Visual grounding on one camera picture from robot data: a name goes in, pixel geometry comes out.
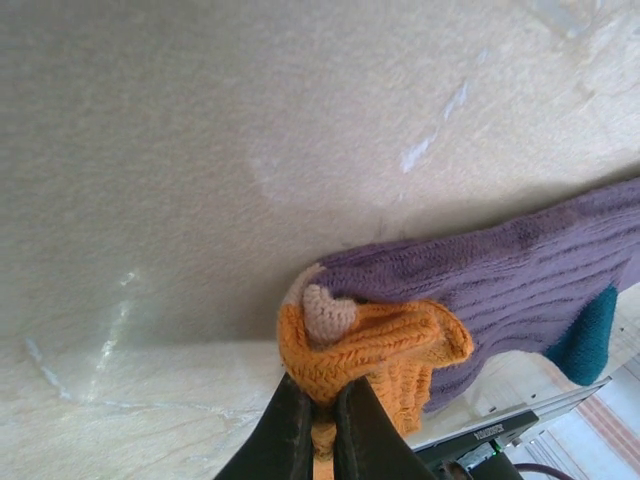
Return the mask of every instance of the fabric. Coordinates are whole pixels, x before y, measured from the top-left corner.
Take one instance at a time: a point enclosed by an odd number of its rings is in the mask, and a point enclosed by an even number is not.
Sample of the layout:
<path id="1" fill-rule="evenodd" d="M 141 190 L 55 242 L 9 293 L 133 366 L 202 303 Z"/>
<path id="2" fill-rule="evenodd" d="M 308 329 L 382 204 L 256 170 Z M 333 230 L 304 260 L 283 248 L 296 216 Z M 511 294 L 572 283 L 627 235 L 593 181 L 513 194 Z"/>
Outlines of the fabric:
<path id="1" fill-rule="evenodd" d="M 634 268 L 639 257 L 640 178 L 635 178 L 494 228 L 327 256 L 301 297 L 307 331 L 324 343 L 351 328 L 354 300 L 431 299 L 452 311 L 475 348 L 468 361 L 433 372 L 426 406 L 431 411 L 462 394 L 488 358 L 509 350 L 552 352 L 547 355 L 578 383 L 597 377 L 611 318 L 602 312 L 579 320 L 580 313 L 609 287 L 621 291 L 640 281 L 640 269 Z M 613 308 L 611 300 L 607 305 Z M 594 318 L 599 322 L 594 328 L 580 326 Z M 565 352 L 560 359 L 552 348 L 584 342 L 597 346 L 598 354 L 582 355 L 574 348 L 575 358 Z"/>
<path id="2" fill-rule="evenodd" d="M 366 375 L 398 432 L 417 431 L 433 369 L 469 358 L 469 332 L 429 300 L 389 305 L 337 300 L 325 302 L 321 313 L 337 323 L 347 321 L 349 328 L 329 344 L 305 328 L 304 293 L 308 279 L 320 270 L 315 265 L 304 272 L 280 309 L 278 341 L 287 372 L 321 408 L 331 406 L 350 381 Z M 314 478 L 332 477 L 335 434 L 330 415 L 320 414 L 312 430 Z"/>

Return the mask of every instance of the cable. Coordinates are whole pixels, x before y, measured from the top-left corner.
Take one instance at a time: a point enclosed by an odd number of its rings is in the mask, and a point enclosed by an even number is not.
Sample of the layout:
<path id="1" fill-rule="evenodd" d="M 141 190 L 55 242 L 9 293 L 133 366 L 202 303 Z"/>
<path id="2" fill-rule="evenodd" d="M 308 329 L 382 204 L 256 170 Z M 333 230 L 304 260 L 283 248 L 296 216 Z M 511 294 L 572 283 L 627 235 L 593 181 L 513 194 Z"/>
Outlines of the cable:
<path id="1" fill-rule="evenodd" d="M 553 467 L 541 465 L 539 463 L 516 463 L 514 467 L 516 467 L 516 470 L 519 472 L 544 473 L 545 475 L 557 478 L 558 480 L 574 480 L 572 477 L 560 470 L 556 470 Z"/>

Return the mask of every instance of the orange knit fabric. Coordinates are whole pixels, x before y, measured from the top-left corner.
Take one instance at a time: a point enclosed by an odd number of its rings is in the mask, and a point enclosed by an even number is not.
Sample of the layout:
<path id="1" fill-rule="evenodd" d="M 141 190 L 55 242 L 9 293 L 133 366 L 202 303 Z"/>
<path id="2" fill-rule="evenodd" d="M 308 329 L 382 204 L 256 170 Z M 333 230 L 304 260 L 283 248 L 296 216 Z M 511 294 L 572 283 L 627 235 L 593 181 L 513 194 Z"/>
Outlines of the orange knit fabric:
<path id="1" fill-rule="evenodd" d="M 429 300 L 357 305 L 355 321 L 332 345 L 315 345 L 305 330 L 304 286 L 294 284 L 280 309 L 278 340 L 285 367 L 320 407 L 329 407 L 352 380 L 367 376 L 398 432 L 420 428 L 434 368 L 465 361 L 473 342 L 462 323 Z M 335 424 L 330 415 L 312 430 L 314 478 L 333 478 Z"/>

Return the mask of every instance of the purple sock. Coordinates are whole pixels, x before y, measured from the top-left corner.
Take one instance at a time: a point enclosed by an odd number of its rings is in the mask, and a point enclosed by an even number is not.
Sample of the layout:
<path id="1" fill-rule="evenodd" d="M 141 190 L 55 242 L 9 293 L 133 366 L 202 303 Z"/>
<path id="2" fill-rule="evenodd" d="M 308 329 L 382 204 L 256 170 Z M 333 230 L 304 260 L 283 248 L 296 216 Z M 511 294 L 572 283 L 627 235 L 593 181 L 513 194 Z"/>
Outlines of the purple sock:
<path id="1" fill-rule="evenodd" d="M 544 354 L 605 289 L 640 281 L 640 177 L 494 228 L 366 245 L 320 264 L 326 270 L 311 283 L 334 298 L 429 298 L 465 323 L 475 351 L 467 362 L 434 372 L 426 406 L 432 411 L 463 393 L 489 357 Z"/>

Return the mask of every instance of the beige surface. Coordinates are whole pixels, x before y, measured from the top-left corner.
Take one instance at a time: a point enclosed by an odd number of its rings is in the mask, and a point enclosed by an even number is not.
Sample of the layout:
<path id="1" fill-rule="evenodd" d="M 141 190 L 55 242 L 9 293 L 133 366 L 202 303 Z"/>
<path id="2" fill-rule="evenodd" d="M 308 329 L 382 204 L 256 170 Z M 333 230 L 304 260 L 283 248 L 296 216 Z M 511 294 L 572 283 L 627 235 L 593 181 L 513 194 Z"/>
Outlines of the beige surface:
<path id="1" fill-rule="evenodd" d="M 637 2 L 385 3 L 8 2 L 9 478 L 209 478 L 319 256 L 640 170 Z"/>

